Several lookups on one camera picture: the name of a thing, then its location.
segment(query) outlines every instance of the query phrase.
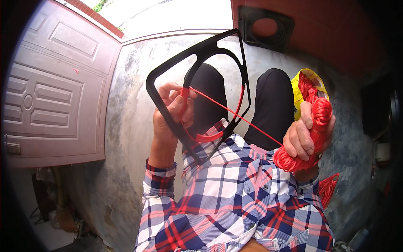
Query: black pants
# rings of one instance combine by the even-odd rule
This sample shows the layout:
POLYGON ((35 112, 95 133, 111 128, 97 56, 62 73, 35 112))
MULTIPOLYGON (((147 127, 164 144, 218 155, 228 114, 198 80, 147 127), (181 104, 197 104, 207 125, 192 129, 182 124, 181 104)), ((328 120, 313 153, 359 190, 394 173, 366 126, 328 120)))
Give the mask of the black pants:
MULTIPOLYGON (((224 78, 214 67, 202 64, 190 86, 227 106, 224 78)), ((252 124, 282 143, 287 129, 294 121, 293 96, 288 75, 283 70, 276 68, 267 70, 258 78, 252 124)), ((228 121, 227 110, 201 95, 194 100, 194 116, 193 125, 188 129, 190 134, 204 134, 221 118, 228 121)), ((249 126, 244 140, 248 144, 256 144, 265 150, 280 147, 252 126, 249 126)))

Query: hand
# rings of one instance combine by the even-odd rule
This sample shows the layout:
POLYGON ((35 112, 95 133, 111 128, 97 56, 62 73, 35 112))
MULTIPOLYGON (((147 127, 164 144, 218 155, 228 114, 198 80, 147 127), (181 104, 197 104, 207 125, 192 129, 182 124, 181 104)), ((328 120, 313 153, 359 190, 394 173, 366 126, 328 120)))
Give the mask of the hand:
MULTIPOLYGON (((169 113, 175 122, 183 121, 184 128, 188 128, 193 124, 193 100, 196 98, 196 93, 193 90, 189 90, 189 97, 187 99, 187 109, 180 117, 180 110, 184 106, 183 97, 180 96, 181 86, 175 82, 168 82, 160 87, 158 93, 160 94, 162 101, 166 105, 169 113)), ((177 143, 178 139, 172 133, 161 112, 156 108, 153 116, 154 121, 154 138, 162 143, 177 143)))
MULTIPOLYGON (((336 117, 332 115, 328 128, 325 132, 326 140, 320 153, 323 153, 332 142, 332 134, 336 117)), ((309 156, 314 153, 314 142, 311 138, 309 130, 312 128, 312 104, 309 102, 301 103, 301 118, 293 122, 288 128, 283 138, 285 151, 291 157, 298 157, 304 161, 309 160, 309 156)))

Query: red rope skein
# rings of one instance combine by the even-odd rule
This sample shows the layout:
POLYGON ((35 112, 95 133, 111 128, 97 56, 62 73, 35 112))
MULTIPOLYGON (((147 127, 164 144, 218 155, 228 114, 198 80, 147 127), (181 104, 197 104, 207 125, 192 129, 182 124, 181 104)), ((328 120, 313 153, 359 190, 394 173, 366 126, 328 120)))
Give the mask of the red rope skein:
POLYGON ((318 98, 318 89, 314 87, 314 83, 303 72, 299 72, 298 88, 301 91, 304 101, 314 103, 318 98))
POLYGON ((336 187, 337 180, 339 179, 339 173, 334 174, 327 179, 319 181, 319 197, 320 201, 322 202, 323 210, 325 210, 329 203, 330 199, 332 198, 334 188, 336 187))
POLYGON ((316 154, 322 150, 324 141, 326 140, 327 124, 332 116, 332 105, 326 98, 317 98, 312 106, 313 126, 310 129, 311 138, 315 144, 314 153, 308 161, 300 159, 298 156, 293 158, 285 151, 284 147, 280 147, 273 156, 273 162, 278 168, 285 171, 294 172, 296 170, 309 169, 314 166, 318 159, 316 154))

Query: metal door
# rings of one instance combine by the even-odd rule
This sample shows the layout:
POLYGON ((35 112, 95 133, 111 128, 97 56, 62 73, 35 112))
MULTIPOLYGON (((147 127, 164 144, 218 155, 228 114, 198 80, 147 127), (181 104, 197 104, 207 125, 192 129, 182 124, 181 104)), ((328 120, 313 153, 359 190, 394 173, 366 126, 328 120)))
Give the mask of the metal door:
POLYGON ((109 87, 120 43, 59 3, 35 16, 12 66, 4 108, 9 163, 105 158, 109 87))

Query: shirt sleeve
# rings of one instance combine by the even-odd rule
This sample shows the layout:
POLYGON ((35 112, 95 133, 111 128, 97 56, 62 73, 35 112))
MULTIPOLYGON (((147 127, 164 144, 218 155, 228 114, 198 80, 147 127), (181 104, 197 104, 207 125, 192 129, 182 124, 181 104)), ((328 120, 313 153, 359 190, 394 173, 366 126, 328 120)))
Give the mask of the shirt sleeve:
POLYGON ((329 223, 324 215, 322 203, 318 195, 319 192, 319 176, 306 182, 296 182, 298 199, 304 200, 311 206, 302 208, 302 212, 309 212, 309 218, 300 219, 305 221, 305 225, 309 229, 309 236, 306 248, 316 249, 317 251, 332 251, 334 245, 334 235, 329 227, 329 223))
POLYGON ((170 168, 153 167, 147 159, 141 198, 144 208, 134 251, 143 251, 153 244, 155 236, 176 206, 173 199, 176 167, 177 163, 170 168))
POLYGON ((322 211, 322 203, 319 197, 319 174, 316 174, 316 177, 306 181, 306 182, 298 182, 297 184, 297 193, 298 198, 308 202, 311 205, 319 207, 322 211))

